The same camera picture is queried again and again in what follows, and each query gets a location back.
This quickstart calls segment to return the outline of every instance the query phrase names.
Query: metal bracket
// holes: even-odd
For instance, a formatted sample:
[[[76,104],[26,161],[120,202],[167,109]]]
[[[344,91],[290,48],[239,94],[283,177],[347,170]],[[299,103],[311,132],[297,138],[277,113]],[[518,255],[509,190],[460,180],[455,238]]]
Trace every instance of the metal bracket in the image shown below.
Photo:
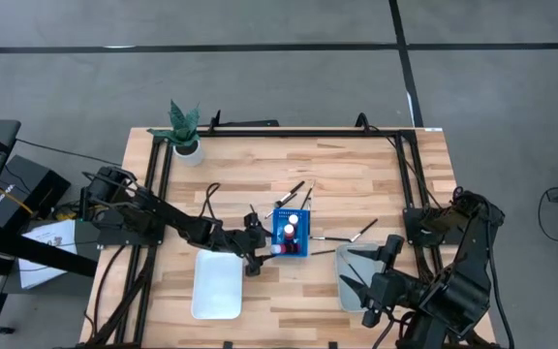
[[[220,122],[221,122],[221,110],[218,110],[217,114],[210,119],[210,126],[208,127],[208,133],[213,134],[214,128],[219,126]]]
[[[415,130],[401,130],[400,134],[409,144],[417,144],[417,133]]]
[[[367,120],[367,116],[363,112],[361,112],[356,117],[355,127],[361,127],[361,126],[363,127],[363,132],[366,135],[369,135],[371,133],[370,126],[369,126],[369,120]]]

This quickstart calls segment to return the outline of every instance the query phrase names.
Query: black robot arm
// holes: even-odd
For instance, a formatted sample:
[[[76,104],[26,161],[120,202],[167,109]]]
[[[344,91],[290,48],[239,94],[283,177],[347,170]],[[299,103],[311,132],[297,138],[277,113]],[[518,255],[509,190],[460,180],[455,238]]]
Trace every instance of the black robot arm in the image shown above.
[[[372,276],[369,287],[341,275],[358,294],[361,306],[367,309],[362,325],[376,326],[383,313],[392,319],[391,312],[399,305],[414,313],[408,325],[402,324],[407,330],[400,333],[395,343],[397,348],[463,347],[445,344],[447,332],[458,340],[468,340],[475,348],[497,347],[484,343],[473,328],[490,306],[490,279],[485,269],[490,260],[490,246],[504,217],[486,198],[461,188],[454,192],[450,207],[427,210],[420,225],[429,234],[444,235],[455,227],[463,232],[453,262],[430,283],[393,268],[403,237],[389,236],[387,244],[375,255],[349,249],[361,257],[385,262],[383,270]]]
[[[260,267],[272,256],[256,256],[265,247],[270,232],[264,229],[253,211],[243,218],[244,230],[224,230],[223,221],[205,216],[190,216],[137,184],[135,176],[115,167],[103,167],[97,174],[86,174],[92,182],[85,190],[89,203],[102,205],[121,215],[123,228],[149,235],[157,227],[170,226],[187,243],[215,252],[232,252],[245,258],[248,276],[260,274]]]

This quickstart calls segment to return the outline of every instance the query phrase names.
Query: blue container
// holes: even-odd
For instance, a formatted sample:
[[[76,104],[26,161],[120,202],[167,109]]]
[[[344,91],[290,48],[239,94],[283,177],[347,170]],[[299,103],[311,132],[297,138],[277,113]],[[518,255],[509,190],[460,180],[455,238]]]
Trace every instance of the blue container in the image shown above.
[[[284,227],[290,224],[288,217],[295,214],[298,224],[294,232],[294,242],[298,246],[297,253],[278,254],[277,257],[307,257],[309,244],[309,210],[293,208],[276,208],[272,211],[272,244],[289,243],[284,237]]]

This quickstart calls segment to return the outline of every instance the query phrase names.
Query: wooden tabletop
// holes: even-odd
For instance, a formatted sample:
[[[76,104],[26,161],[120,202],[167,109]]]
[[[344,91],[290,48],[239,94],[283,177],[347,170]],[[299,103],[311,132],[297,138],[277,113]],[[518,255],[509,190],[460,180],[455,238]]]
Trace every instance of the wooden tabletop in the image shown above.
[[[416,131],[427,186],[440,203],[447,203],[455,179],[445,136],[440,130]],[[145,128],[131,130],[123,167],[133,172],[139,183],[144,181],[151,141]],[[405,203],[397,155],[384,138],[203,138],[201,146],[205,151],[201,165],[185,167],[174,157],[170,169],[167,201],[188,214],[199,214],[205,188],[218,181],[221,188],[211,200],[216,216],[224,220],[225,228],[242,228],[249,204],[266,213],[274,201],[305,180],[307,184],[288,205],[299,206],[315,179],[313,236],[351,238],[374,218],[379,222],[359,242],[384,244],[389,234],[405,236],[401,219]],[[405,148],[412,162],[406,144]],[[411,179],[413,188],[417,188],[412,174]],[[417,191],[414,192],[415,202],[419,203]],[[270,219],[264,221],[268,229],[270,223]],[[340,243],[312,240],[309,250],[335,248]],[[93,314],[98,283],[116,249],[102,251],[87,307],[89,314]],[[120,254],[107,277],[100,299],[99,327],[121,300],[130,249]],[[445,264],[450,263],[455,248],[442,247],[441,251]],[[372,346],[387,323],[383,319],[375,329],[366,329],[360,324],[361,313],[340,309],[333,254],[270,260],[260,276],[245,277],[240,316],[225,321],[196,320],[191,315],[191,297],[197,253],[198,249],[179,238],[175,230],[166,230],[152,280],[144,348],[221,347],[226,340],[232,341],[235,348],[322,348],[329,341],[337,341],[340,348],[366,348]],[[395,267],[417,275],[414,252],[408,244],[404,244]],[[131,309],[128,340],[133,337],[138,307],[134,303]],[[395,317],[404,311],[397,307]],[[396,326],[380,347],[394,348],[397,331]],[[486,340],[494,341],[488,315],[478,324],[477,331]],[[80,341],[86,340],[90,332],[85,321]]]

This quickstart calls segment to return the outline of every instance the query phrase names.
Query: white plate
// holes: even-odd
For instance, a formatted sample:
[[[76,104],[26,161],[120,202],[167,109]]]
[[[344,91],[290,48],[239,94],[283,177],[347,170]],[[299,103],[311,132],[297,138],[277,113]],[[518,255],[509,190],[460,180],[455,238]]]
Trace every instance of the white plate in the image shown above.
[[[191,313],[196,319],[229,320],[242,309],[242,259],[200,250],[195,260]]]

